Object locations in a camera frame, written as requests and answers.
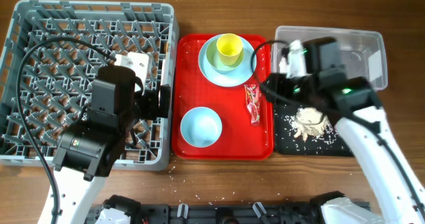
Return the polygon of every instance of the blue bowl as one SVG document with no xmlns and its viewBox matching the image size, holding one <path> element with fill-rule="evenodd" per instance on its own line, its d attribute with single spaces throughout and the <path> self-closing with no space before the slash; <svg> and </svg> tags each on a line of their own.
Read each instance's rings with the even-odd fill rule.
<svg viewBox="0 0 425 224">
<path fill-rule="evenodd" d="M 214 110 L 197 107 L 189 110 L 181 120 L 183 139 L 196 148 L 205 148 L 215 143 L 221 135 L 221 119 Z"/>
</svg>

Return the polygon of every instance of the red cutting board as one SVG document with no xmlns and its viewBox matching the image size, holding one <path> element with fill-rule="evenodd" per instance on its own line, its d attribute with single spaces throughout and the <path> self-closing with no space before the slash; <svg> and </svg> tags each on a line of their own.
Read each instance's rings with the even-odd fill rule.
<svg viewBox="0 0 425 224">
<path fill-rule="evenodd" d="M 272 104 L 264 95 L 260 101 L 260 125 L 252 126 L 245 105 L 244 85 L 221 87 L 208 81 L 199 68 L 199 52 L 215 35 L 191 34 L 183 37 L 177 47 L 177 64 L 174 80 L 173 123 L 171 145 L 182 158 L 199 160 L 263 160 L 274 149 Z M 240 35 L 258 47 L 266 40 L 259 35 Z M 256 74 L 261 81 L 270 74 L 270 46 L 257 53 Z M 255 84 L 254 77 L 244 84 Z M 222 133 L 213 145 L 195 148 L 183 139 L 180 123 L 192 108 L 204 106 L 214 110 L 221 118 Z"/>
</svg>

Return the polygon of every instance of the wooden surface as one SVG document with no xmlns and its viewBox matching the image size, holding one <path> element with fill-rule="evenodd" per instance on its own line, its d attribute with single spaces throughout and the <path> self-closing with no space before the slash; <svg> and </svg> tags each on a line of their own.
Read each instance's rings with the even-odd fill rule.
<svg viewBox="0 0 425 224">
<path fill-rule="evenodd" d="M 17 1 L 0 0 L 2 43 Z M 425 182 L 425 0 L 104 1 L 170 3 L 181 37 L 189 33 L 255 33 L 273 39 L 280 25 L 380 32 L 388 59 L 389 86 L 379 97 L 399 145 Z M 278 154 L 263 162 L 201 162 L 172 156 L 165 171 L 113 171 L 96 203 L 112 194 L 170 205 L 180 201 L 189 205 L 254 200 L 278 203 L 307 201 L 334 190 L 370 201 L 379 212 L 355 159 Z M 47 191 L 48 180 L 41 168 L 0 167 L 0 223 L 36 223 Z"/>
</svg>

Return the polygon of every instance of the yellow cup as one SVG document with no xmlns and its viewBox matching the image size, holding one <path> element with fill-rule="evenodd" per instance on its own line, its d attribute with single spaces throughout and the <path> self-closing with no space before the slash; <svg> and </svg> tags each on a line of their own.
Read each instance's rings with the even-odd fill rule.
<svg viewBox="0 0 425 224">
<path fill-rule="evenodd" d="M 238 60 L 242 49 L 242 39 L 235 34 L 224 34 L 218 38 L 218 54 L 221 62 L 225 65 L 233 65 Z"/>
</svg>

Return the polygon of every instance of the transparent container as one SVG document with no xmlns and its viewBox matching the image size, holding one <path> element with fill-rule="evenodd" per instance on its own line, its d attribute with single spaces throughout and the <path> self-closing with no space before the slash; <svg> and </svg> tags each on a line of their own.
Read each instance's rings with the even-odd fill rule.
<svg viewBox="0 0 425 224">
<path fill-rule="evenodd" d="M 383 90 L 388 85 L 386 55 L 383 36 L 374 31 L 351 29 L 280 26 L 276 29 L 276 40 L 301 42 L 323 37 L 334 37 L 341 49 L 341 60 L 346 65 L 348 78 L 364 76 L 375 90 Z M 280 72 L 283 44 L 272 48 L 272 72 Z"/>
</svg>

